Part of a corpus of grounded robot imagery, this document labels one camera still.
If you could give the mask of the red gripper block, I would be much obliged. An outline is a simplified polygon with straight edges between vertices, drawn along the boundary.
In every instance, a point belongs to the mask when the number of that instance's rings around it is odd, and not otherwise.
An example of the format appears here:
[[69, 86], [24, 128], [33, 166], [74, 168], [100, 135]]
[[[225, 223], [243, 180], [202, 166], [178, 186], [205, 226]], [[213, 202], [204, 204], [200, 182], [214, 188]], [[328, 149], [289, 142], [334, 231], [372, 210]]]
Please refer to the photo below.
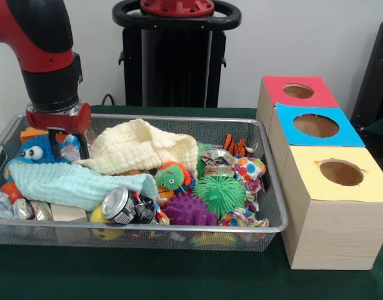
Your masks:
[[79, 155], [81, 159], [89, 159], [87, 140], [83, 133], [89, 127], [91, 107], [88, 103], [79, 101], [74, 107], [61, 112], [41, 112], [29, 103], [26, 107], [28, 123], [40, 130], [48, 130], [51, 151], [55, 158], [61, 157], [61, 149], [56, 139], [56, 131], [77, 134]]

